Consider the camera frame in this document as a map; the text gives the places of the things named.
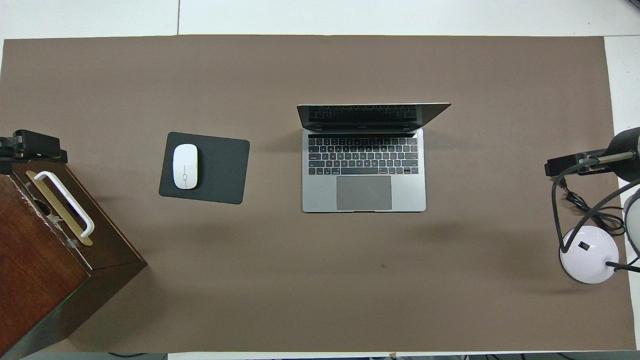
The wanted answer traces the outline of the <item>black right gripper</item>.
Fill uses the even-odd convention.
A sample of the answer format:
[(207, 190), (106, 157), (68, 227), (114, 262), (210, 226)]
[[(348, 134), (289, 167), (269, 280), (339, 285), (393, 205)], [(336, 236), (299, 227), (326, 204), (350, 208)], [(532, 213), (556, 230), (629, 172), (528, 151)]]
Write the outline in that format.
[[(639, 137), (639, 127), (624, 130), (613, 137), (607, 148), (608, 156), (633, 152), (633, 157), (609, 162), (607, 165), (607, 167), (613, 171), (618, 178), (627, 183), (631, 183), (640, 177)], [(566, 171), (570, 167), (578, 166), (581, 160), (587, 159), (588, 155), (585, 153), (573, 153), (548, 159), (546, 164), (544, 164), (545, 175), (546, 177), (558, 177), (562, 172)], [(576, 170), (572, 170), (567, 174), (586, 176), (590, 173), (592, 173), (592, 169), (587, 165), (578, 167)]]

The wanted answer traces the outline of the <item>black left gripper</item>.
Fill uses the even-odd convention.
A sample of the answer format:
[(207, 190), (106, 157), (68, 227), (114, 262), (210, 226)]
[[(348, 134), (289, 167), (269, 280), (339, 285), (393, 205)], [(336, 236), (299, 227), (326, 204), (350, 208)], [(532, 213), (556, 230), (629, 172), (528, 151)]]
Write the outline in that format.
[(60, 139), (42, 133), (20, 129), (13, 137), (0, 137), (0, 161), (16, 158), (43, 158), (67, 164), (67, 151), (61, 148)]

